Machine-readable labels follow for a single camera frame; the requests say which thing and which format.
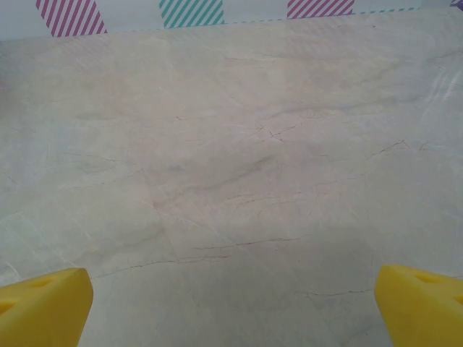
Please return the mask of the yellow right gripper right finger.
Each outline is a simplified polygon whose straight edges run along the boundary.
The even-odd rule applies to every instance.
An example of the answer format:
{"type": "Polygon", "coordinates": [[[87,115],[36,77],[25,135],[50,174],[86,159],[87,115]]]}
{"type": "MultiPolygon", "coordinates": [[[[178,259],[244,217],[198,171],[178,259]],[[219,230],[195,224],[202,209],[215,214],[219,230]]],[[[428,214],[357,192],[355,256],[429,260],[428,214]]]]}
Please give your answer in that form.
{"type": "Polygon", "coordinates": [[[384,265],[375,301],[394,347],[463,347],[463,280],[384,265]]]}

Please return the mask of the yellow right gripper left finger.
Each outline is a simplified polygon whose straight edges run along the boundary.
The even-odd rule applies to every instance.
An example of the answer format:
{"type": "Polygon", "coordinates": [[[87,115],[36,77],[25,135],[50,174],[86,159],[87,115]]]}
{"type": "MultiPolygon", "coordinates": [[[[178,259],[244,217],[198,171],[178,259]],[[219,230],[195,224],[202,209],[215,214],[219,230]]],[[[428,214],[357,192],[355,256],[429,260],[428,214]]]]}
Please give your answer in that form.
{"type": "Polygon", "coordinates": [[[77,347],[92,303],[84,268],[0,287],[0,347],[77,347]]]}

